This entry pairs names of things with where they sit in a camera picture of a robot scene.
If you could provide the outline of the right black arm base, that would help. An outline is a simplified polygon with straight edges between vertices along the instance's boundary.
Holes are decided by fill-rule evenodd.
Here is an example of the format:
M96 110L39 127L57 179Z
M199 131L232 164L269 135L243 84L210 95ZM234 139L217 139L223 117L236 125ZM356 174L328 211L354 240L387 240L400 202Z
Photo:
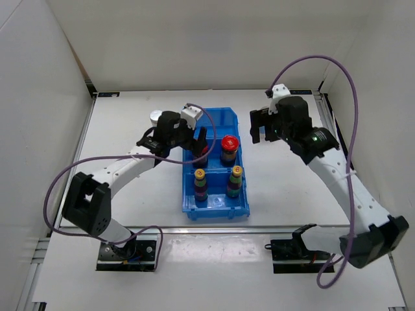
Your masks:
M271 251L274 274L317 274L330 254L325 251L310 251L300 239L302 234L316 227L307 224L295 230L290 239L273 239L264 246Z

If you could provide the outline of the red-lid sauce jar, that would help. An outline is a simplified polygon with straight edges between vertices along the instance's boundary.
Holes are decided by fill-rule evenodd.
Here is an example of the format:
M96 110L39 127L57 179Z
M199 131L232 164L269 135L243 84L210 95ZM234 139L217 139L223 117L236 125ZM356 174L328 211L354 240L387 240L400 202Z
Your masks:
M239 149L239 140L236 136L225 135L221 140L220 159L225 165L231 165L235 162L237 151Z
M193 160L202 158L199 161L195 161L193 163L193 167L194 168L206 168L207 167L207 165L208 165L208 158L206 157L206 153L208 152L208 150L209 150L209 146L206 145L202 149L202 151L201 151L200 154L193 154Z

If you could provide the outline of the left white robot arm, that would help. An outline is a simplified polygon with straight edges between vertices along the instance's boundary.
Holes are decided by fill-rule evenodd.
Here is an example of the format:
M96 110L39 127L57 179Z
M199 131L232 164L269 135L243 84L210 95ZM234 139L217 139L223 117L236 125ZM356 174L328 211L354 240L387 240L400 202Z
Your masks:
M206 128L202 127L198 137L194 136L197 121L205 114L203 108L192 104L179 113L164 111L129 153L94 173L76 173L62 209L64 219L111 245L121 259L133 257L136 239L131 230L112 218L113 197L142 173L169 161L173 148L190 151L196 161L205 159L211 151Z

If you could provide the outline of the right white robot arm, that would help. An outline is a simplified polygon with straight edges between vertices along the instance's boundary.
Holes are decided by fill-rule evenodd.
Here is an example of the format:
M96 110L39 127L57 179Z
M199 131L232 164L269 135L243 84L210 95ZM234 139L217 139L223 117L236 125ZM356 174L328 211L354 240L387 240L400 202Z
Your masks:
M313 252L342 255L352 266L363 268L396 249L409 224L403 216L393 217L369 193L352 171L339 142L324 127L314 127L308 104L302 97L289 96L267 108L250 112L250 135L260 141L282 140L325 184L340 205L352 233L316 224L305 225L286 241L286 252L306 259Z

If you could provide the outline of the yellow-cap sauce bottle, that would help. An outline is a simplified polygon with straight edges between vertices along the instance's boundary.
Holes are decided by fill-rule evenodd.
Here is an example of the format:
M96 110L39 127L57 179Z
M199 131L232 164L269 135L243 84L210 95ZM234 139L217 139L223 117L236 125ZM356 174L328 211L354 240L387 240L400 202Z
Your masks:
M235 165L228 180L226 195L230 198L236 198L239 196L242 187L243 168L239 165Z
M206 173L202 168L198 168L194 173L194 192L196 201L205 201L208 198L208 185Z

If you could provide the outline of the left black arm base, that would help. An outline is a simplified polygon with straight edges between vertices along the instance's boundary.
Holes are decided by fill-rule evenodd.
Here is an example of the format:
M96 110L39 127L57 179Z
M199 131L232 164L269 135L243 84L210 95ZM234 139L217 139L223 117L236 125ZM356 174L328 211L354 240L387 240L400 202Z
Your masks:
M100 243L96 271L155 272L158 259L159 240L157 235L137 237L135 246L119 255L115 248Z

